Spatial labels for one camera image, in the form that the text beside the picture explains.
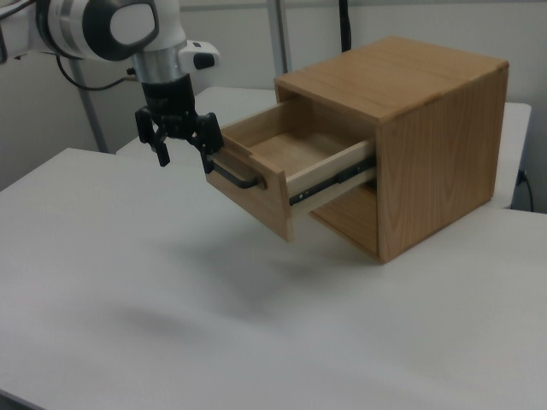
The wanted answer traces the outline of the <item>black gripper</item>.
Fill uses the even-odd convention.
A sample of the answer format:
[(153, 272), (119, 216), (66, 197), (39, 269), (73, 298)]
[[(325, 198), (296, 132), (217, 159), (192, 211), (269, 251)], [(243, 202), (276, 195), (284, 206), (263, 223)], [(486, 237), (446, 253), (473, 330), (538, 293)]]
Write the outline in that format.
[(146, 108), (135, 113), (140, 142), (148, 144), (160, 166), (165, 167), (170, 162), (166, 135), (186, 139), (199, 151), (204, 172), (212, 173), (213, 156), (224, 146), (224, 141), (216, 115), (197, 114), (191, 76), (187, 74), (162, 84), (143, 83), (142, 88)]

